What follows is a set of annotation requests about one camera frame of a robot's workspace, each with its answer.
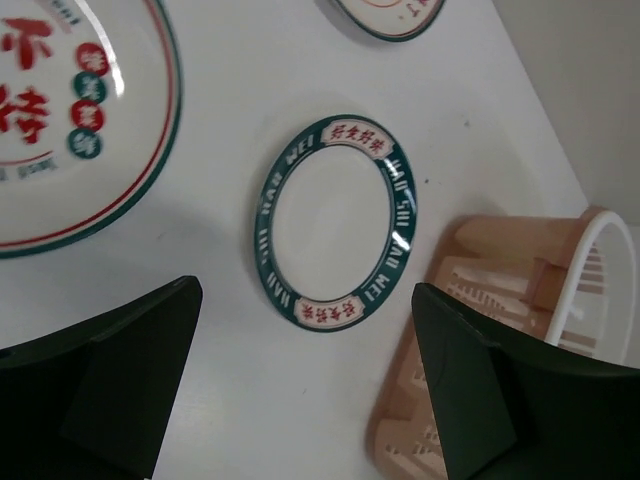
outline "white wall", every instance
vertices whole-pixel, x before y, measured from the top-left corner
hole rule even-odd
[[[587,198],[640,224],[640,1],[494,3]]]

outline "plate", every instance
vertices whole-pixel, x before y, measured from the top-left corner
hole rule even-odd
[[[384,127],[318,121],[276,159],[260,193],[254,253],[274,307],[331,332],[374,313],[398,283],[416,229],[411,167]]]
[[[406,42],[436,19],[444,0],[336,0],[362,29],[389,42]]]
[[[3,0],[0,258],[104,228],[171,150],[181,75],[157,0]]]

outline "black object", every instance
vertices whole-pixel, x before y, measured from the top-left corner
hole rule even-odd
[[[151,478],[201,302],[183,277],[0,350],[0,479]]]
[[[640,371],[419,284],[413,318],[450,480],[640,478]]]

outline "chinese characters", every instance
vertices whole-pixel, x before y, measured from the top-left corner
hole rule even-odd
[[[43,40],[53,33],[53,29],[44,20],[3,18],[2,22],[13,31],[2,36],[1,50],[3,52],[15,50],[21,70],[33,68],[38,54],[45,58],[53,55],[51,47]]]
[[[97,132],[104,125],[104,113],[91,100],[78,100],[71,106],[71,119],[78,128],[88,128]]]
[[[69,139],[71,150],[76,156],[91,160],[100,154],[102,142],[100,137],[78,130]]]
[[[393,140],[369,122],[345,119],[332,122],[322,134],[327,145],[354,146],[374,159],[385,158],[394,147]]]
[[[302,304],[302,317],[318,324],[326,324],[328,321],[341,322],[355,316],[356,306],[353,300],[346,300],[335,306],[313,306],[309,303]]]
[[[109,61],[105,51],[95,43],[83,43],[76,50],[76,62],[85,72],[102,77],[109,71]]]
[[[25,144],[37,143],[40,131],[48,125],[45,121],[50,114],[45,108],[48,101],[33,86],[11,99],[9,87],[0,85],[0,133],[7,133],[15,126],[22,132]]]
[[[426,7],[430,0],[413,0],[407,2],[407,9],[411,12],[411,15],[417,17],[420,15],[420,6]]]
[[[107,98],[107,86],[95,73],[80,72],[73,79],[73,90],[78,98],[102,103]]]

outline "white surface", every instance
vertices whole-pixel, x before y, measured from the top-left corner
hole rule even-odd
[[[640,223],[640,2],[494,3],[590,202]]]
[[[378,264],[390,210],[384,178],[360,150],[333,146],[307,157],[286,179],[275,207],[280,273],[306,298],[343,298]]]
[[[585,197],[488,0],[448,0],[397,46],[324,0],[168,3],[186,87],[169,164],[106,230],[0,263],[0,347],[196,274],[202,315],[154,478],[378,479],[365,425],[443,227],[461,213],[578,216]],[[352,329],[316,334],[269,307],[247,247],[275,155],[345,109],[402,144],[418,230],[390,299]]]

